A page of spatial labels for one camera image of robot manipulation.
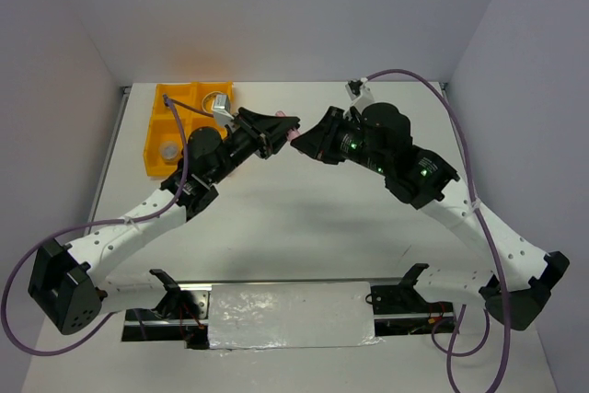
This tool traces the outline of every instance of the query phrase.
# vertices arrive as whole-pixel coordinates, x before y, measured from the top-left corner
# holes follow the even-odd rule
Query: white platform
[[[343,83],[237,83],[237,104],[283,110],[313,126],[329,105],[347,107]],[[125,111],[97,218],[118,216],[157,186],[144,172],[143,147],[155,84],[136,84]],[[415,83],[376,83],[412,121],[416,144],[460,173],[460,156],[443,108]],[[353,164],[329,167],[286,146],[268,161],[251,158],[218,186],[219,198],[191,223],[161,237],[116,272],[162,268],[177,280],[379,278],[402,276],[416,262],[446,268],[484,264],[433,220],[397,202],[384,182]],[[459,349],[479,340],[472,312]],[[445,358],[428,336],[392,337],[363,348],[186,351],[179,342],[121,343],[122,315],[93,340],[56,358],[33,358],[23,391],[415,392],[450,391]],[[38,346],[75,341],[45,321]],[[456,361],[463,391],[484,391],[502,344],[493,324],[488,347]],[[514,332],[500,391],[556,391],[536,331]]]

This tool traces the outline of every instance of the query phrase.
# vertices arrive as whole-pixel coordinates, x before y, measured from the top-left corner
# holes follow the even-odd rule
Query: cable
[[[458,315],[460,316],[463,311],[466,311],[466,309],[467,309],[466,306],[462,306],[462,308],[460,309],[460,314],[458,314]],[[479,344],[474,349],[472,349],[468,352],[452,353],[452,356],[454,356],[456,358],[464,358],[466,356],[471,356],[485,346],[485,344],[487,343],[487,339],[489,338],[489,332],[491,331],[491,319],[489,318],[489,312],[486,309],[483,309],[482,311],[485,312],[485,333],[483,334],[482,339],[480,340]],[[438,349],[440,349],[440,352],[446,353],[446,354],[448,353],[448,350],[445,349],[444,347],[442,347],[442,345],[440,345],[440,343],[436,340],[435,332],[438,331],[438,328],[443,323],[449,322],[450,320],[452,320],[452,319],[451,318],[442,318],[442,319],[438,320],[432,328],[433,345],[435,345]]]
[[[147,339],[147,332],[145,331],[144,322],[141,320],[141,311],[138,308],[134,308],[133,313],[135,314],[135,317],[137,318],[137,322],[139,323],[139,329],[141,330],[142,338],[144,339],[144,341],[149,341]]]
[[[186,306],[186,304],[184,304],[184,308],[186,309],[186,311],[188,312],[188,314],[192,317],[192,319],[194,319],[194,322],[196,322],[196,325],[199,326],[199,329],[204,329],[204,325],[201,324],[201,322],[199,321],[198,318],[196,318],[192,312],[188,309],[188,307]]]
[[[444,99],[444,96],[440,94],[435,87],[433,87],[430,82],[428,82],[425,78],[423,78],[419,74],[415,74],[412,71],[408,71],[406,69],[387,69],[384,71],[379,71],[372,75],[369,75],[365,81],[374,80],[382,75],[388,74],[402,74],[408,75],[409,77],[413,77],[416,80],[419,80],[423,83],[432,93],[436,96],[442,106],[444,106],[450,120],[454,124],[456,128],[456,133],[458,134],[459,143],[462,144],[462,151],[464,155],[464,167],[467,173],[467,185],[468,185],[468,196],[472,202],[477,200],[477,193],[474,186],[474,179],[472,174],[472,164],[470,161],[470,153],[468,151],[468,144],[466,137],[464,135],[464,131],[462,130],[462,126],[458,121],[458,117],[452,110],[450,104]],[[497,370],[497,375],[493,379],[491,386],[487,390],[487,393],[492,393],[497,391],[499,385],[501,384],[503,377],[505,376],[505,371],[507,370],[507,362],[509,361],[509,348],[511,346],[511,327],[512,327],[512,317],[511,317],[511,306],[510,306],[510,299],[509,299],[509,292],[507,291],[507,281],[505,279],[505,273],[503,271],[503,266],[501,264],[501,258],[499,256],[499,252],[497,250],[497,246],[495,245],[495,241],[492,237],[491,231],[487,226],[487,222],[485,220],[484,215],[480,211],[480,208],[474,209],[474,214],[477,216],[479,220],[480,227],[487,238],[487,242],[489,243],[489,248],[491,250],[491,255],[493,257],[493,262],[495,264],[495,268],[497,270],[497,279],[499,280],[499,287],[501,290],[501,298],[502,298],[502,313],[503,313],[503,348],[502,348],[502,355],[501,361],[499,363],[499,368]],[[456,343],[456,337],[458,335],[458,330],[460,328],[460,324],[462,323],[462,318],[464,315],[459,315],[458,320],[456,321],[456,325],[454,331],[452,332],[452,336],[450,337],[450,343],[448,344],[448,350],[446,353],[446,372],[448,374],[448,380],[450,381],[450,385],[452,389],[459,393],[458,386],[456,385],[456,381],[454,379],[454,375],[452,373],[452,356],[454,354],[454,345]]]
[[[179,129],[179,132],[180,132],[180,138],[182,140],[182,146],[184,147],[184,151],[186,152],[186,151],[188,151],[188,144],[186,142],[186,135],[184,133],[184,128],[182,127],[182,121],[180,120],[180,117],[178,115],[178,111],[176,110],[176,107],[174,106],[174,104],[175,103],[178,103],[178,102],[176,102],[176,100],[170,99],[165,94],[164,94],[164,101],[170,107],[170,109],[172,111],[172,114],[174,114],[174,120],[176,120],[176,124],[178,125],[178,129]],[[144,221],[149,221],[149,220],[151,220],[153,218],[157,218],[158,216],[160,216],[161,214],[163,214],[170,207],[172,207],[172,205],[174,205],[176,203],[176,201],[178,200],[179,196],[181,195],[181,193],[182,193],[182,191],[184,189],[184,185],[186,184],[186,178],[188,177],[188,158],[187,157],[184,158],[183,165],[184,166],[182,168],[182,176],[180,178],[180,183],[178,185],[178,190],[176,191],[176,193],[174,194],[174,196],[172,197],[172,199],[169,201],[169,203],[166,204],[161,209],[159,209],[158,211],[153,212],[152,214],[144,215],[144,216],[139,216],[137,218],[133,218],[133,222],[134,223],[142,223]],[[14,269],[12,270],[12,272],[8,275],[8,279],[6,280],[6,285],[4,287],[4,291],[2,292],[2,301],[0,303],[0,319],[2,320],[2,328],[4,329],[4,332],[5,332],[6,336],[8,337],[8,340],[10,342],[12,342],[12,344],[15,347],[17,347],[22,352],[28,353],[28,354],[32,354],[33,356],[55,356],[55,355],[58,355],[58,354],[64,354],[64,353],[67,353],[67,352],[71,352],[73,349],[76,349],[77,347],[79,347],[80,345],[82,345],[84,342],[86,342],[90,338],[92,338],[102,328],[102,326],[104,326],[104,324],[106,324],[106,322],[114,315],[114,313],[109,313],[84,338],[82,338],[80,341],[78,341],[78,342],[76,342],[76,343],[74,343],[72,345],[68,345],[67,347],[64,347],[64,348],[59,349],[59,350],[41,351],[41,350],[33,349],[33,348],[27,346],[26,344],[22,343],[21,341],[19,341],[18,338],[13,333],[12,329],[10,329],[10,324],[8,324],[8,313],[7,313],[8,295],[10,294],[10,288],[12,287],[12,284],[15,281],[15,278],[17,277],[18,271],[20,271],[20,269],[22,268],[23,264],[37,250],[39,250],[41,248],[41,246],[45,242],[50,241],[52,239],[55,239],[57,237],[60,237],[62,235],[65,235],[65,234],[69,234],[71,232],[75,232],[77,230],[83,230],[83,229],[86,229],[86,228],[89,228],[89,227],[96,227],[96,226],[99,226],[99,225],[124,225],[125,222],[126,221],[124,219],[122,219],[122,218],[115,218],[115,219],[110,219],[110,220],[92,221],[92,222],[89,222],[89,223],[84,223],[82,225],[76,225],[76,226],[73,226],[73,227],[66,227],[66,228],[61,229],[61,230],[58,230],[57,232],[55,232],[55,233],[47,236],[46,238],[42,239],[39,243],[37,243],[29,251],[27,251],[27,253],[25,253],[23,255],[23,257],[15,265]]]
[[[181,108],[184,108],[185,110],[191,110],[192,112],[195,112],[197,114],[201,114],[205,117],[214,117],[214,115],[209,112],[205,112],[204,110],[197,110],[196,108],[193,108],[192,106],[187,105],[186,103],[182,103],[181,101],[173,100],[171,98],[169,98],[168,100],[169,100],[169,102],[172,102],[176,106],[180,106]]]

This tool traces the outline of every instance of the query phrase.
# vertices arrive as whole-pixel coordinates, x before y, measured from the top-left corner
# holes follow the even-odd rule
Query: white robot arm
[[[472,202],[465,181],[435,152],[413,144],[410,120],[389,103],[375,103],[364,81],[351,81],[346,89],[350,108],[330,107],[314,128],[291,145],[323,163],[349,160],[383,176],[398,200],[439,222],[487,261],[488,269],[495,269],[488,239],[474,213],[478,208],[501,260],[511,301],[511,327],[526,329],[548,301],[568,259],[528,243],[483,202]],[[500,284],[487,269],[459,272],[416,264],[400,285],[414,292],[418,303],[480,306],[503,323]]]
[[[317,126],[291,145],[323,163],[350,160],[383,176],[395,197],[445,226],[493,269],[487,238],[473,214],[478,207],[504,268],[512,301],[511,326],[526,329],[566,271],[566,257],[529,244],[484,203],[472,202],[465,181],[450,165],[412,143],[410,121],[397,108],[375,103],[362,82],[350,82],[347,89],[352,98],[350,109],[329,108]],[[180,290],[164,271],[153,269],[144,275],[116,278],[110,274],[147,243],[204,210],[217,196],[214,184],[246,158],[252,154],[266,158],[278,152],[288,133],[298,127],[294,117],[260,116],[243,109],[233,123],[237,129],[224,140],[212,128],[191,135],[189,152],[184,153],[190,159],[190,177],[178,202],[168,211],[143,223],[132,221],[170,201],[179,186],[181,160],[179,169],[160,190],[123,217],[127,223],[103,227],[63,246],[52,240],[38,251],[29,293],[62,334],[80,331],[98,313],[131,308],[152,309],[165,318],[184,306],[192,316],[202,318],[192,294]],[[457,272],[419,263],[407,272],[399,287],[415,304],[481,306],[503,323],[500,287],[488,269]]]
[[[181,291],[162,270],[124,278],[110,274],[147,243],[202,212],[218,195],[214,184],[247,158],[254,154],[268,158],[278,153],[288,133],[298,127],[296,117],[260,115],[244,108],[233,117],[226,107],[220,108],[215,118],[229,125],[227,137],[222,140],[211,127],[194,131],[178,169],[119,224],[102,227],[65,245],[51,239],[38,249],[29,294],[62,334],[77,333],[98,313],[135,307],[153,309],[161,317],[178,312],[180,307],[195,317],[199,315],[192,295]],[[182,185],[184,158],[188,159],[188,179]],[[179,198],[168,210],[149,216],[169,204],[179,188]]]

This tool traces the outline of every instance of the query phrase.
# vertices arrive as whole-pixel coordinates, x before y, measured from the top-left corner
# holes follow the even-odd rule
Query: gray wall
[[[490,0],[71,0],[119,82],[448,80]]]
[[[492,0],[450,82],[484,199],[572,261],[537,322],[566,393],[589,384],[588,29],[587,0]]]
[[[64,0],[0,0],[0,11],[4,288],[25,250],[87,219],[119,92]],[[26,279],[9,299],[9,318],[16,334],[34,345],[42,313],[26,295]],[[4,333],[0,356],[2,391],[20,391],[29,358]]]

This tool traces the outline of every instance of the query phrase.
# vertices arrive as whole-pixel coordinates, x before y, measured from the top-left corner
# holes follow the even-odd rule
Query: yellow tray
[[[197,110],[212,112],[214,92],[227,94],[229,100],[233,103],[233,82],[192,82],[184,85],[157,85],[156,98],[151,111],[144,148],[145,171],[149,177],[167,177],[174,172],[182,151],[178,126],[172,111],[164,103],[163,95],[167,94],[168,97],[190,105]],[[226,136],[226,129],[217,126],[214,118],[202,116],[180,106],[177,106],[176,109],[187,139],[192,131],[203,126],[214,127],[222,137]]]

